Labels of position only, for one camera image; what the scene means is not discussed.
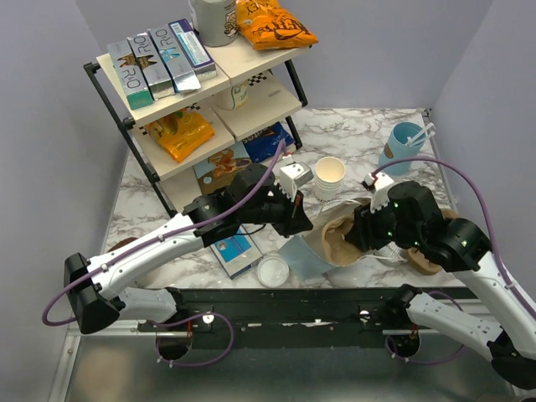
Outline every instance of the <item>white wall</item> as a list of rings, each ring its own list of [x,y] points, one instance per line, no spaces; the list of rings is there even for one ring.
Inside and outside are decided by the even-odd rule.
[[[0,13],[0,400],[48,400],[65,328],[43,326],[63,262],[99,251],[125,147],[82,65],[100,53],[72,0]],[[70,314],[62,301],[53,318]]]
[[[103,51],[189,18],[187,0],[76,2]],[[430,107],[491,2],[280,0],[320,39],[295,64],[311,105],[327,107]],[[276,73],[286,77],[282,68]]]
[[[484,192],[503,259],[536,296],[536,2],[496,0],[434,107],[440,154]],[[451,176],[460,210],[482,222]]]

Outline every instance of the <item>toothpaste box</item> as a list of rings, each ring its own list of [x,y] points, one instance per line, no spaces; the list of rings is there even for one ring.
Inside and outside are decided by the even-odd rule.
[[[152,41],[157,47],[167,72],[171,75],[175,91],[198,90],[201,88],[195,71],[193,71],[188,57],[177,42],[175,34],[169,25],[149,29]]]
[[[128,38],[128,43],[149,85],[152,98],[158,101],[160,98],[173,95],[175,93],[173,82],[149,35],[140,33]]]
[[[251,237],[244,233],[241,226],[234,236],[217,241],[210,248],[230,279],[246,272],[262,256],[259,248]]]
[[[122,40],[106,47],[131,109],[151,105],[151,92],[128,42]]]
[[[199,42],[188,20],[180,19],[170,23],[169,28],[175,33],[178,42],[183,47],[199,81],[203,82],[216,77],[218,75],[216,72],[216,63],[210,57],[207,49]]]

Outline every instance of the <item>blue snack package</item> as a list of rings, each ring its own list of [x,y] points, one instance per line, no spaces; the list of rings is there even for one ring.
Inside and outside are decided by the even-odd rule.
[[[276,153],[277,144],[285,139],[285,144],[289,147],[294,143],[294,139],[286,132],[281,123],[276,123],[273,126],[252,134],[242,140],[245,150],[250,155],[253,162],[262,162],[269,157],[273,157]]]

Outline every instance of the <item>white marble surface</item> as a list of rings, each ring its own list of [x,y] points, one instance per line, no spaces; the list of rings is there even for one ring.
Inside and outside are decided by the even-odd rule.
[[[296,113],[293,119],[303,141],[303,148],[294,155],[297,161],[314,166],[319,158],[333,155],[346,163],[347,176],[338,198],[367,195],[360,182],[366,173],[377,167],[378,155],[394,124],[413,121],[423,126],[422,116],[416,110],[305,109]],[[422,153],[433,154],[430,144],[423,147]],[[401,178],[412,178],[428,186],[438,203],[448,206],[441,175],[435,166],[414,162],[410,173]],[[312,183],[302,191],[305,194],[306,212],[310,218],[314,218],[321,204],[312,193]],[[142,170],[134,157],[129,155],[108,234],[107,248],[127,237],[142,236],[167,220],[167,214]],[[246,225],[246,228],[253,230],[255,226]],[[253,239],[264,254],[277,252],[287,241],[270,226],[254,234]],[[141,283],[148,287],[177,288],[263,287],[257,278],[255,267],[234,280],[229,279],[210,249],[177,258],[155,270]],[[283,287],[398,287],[403,283],[414,286],[462,286],[445,272],[432,277],[422,276],[407,264],[390,267],[368,258],[307,283],[291,273]]]

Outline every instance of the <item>white lid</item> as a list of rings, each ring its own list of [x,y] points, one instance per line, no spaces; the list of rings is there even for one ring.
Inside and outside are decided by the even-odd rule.
[[[257,267],[259,281],[266,287],[279,287],[283,285],[288,276],[290,269],[288,264],[277,254],[267,255],[260,260]]]

